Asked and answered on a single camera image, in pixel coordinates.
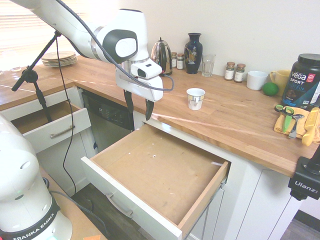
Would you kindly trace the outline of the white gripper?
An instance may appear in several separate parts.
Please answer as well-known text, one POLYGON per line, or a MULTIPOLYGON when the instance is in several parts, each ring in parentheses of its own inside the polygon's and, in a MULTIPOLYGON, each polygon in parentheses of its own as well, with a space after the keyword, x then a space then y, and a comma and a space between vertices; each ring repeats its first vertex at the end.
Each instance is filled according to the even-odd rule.
MULTIPOLYGON (((144 79, 139 77, 138 80, 144 83, 145 85, 148 85, 149 87, 159 89, 163 88, 163 81, 160 76, 156 76, 151 79, 144 79)), ((148 121, 151 118, 151 115, 154 110, 154 102, 159 101, 163 97, 163 91, 151 89, 146 86, 142 86, 141 84, 138 84, 137 82, 133 81, 131 78, 126 76, 118 68, 115 70, 115 81, 118 87, 124 89, 124 98, 129 113, 132 114, 134 111, 132 93, 146 99, 145 119, 148 121)))

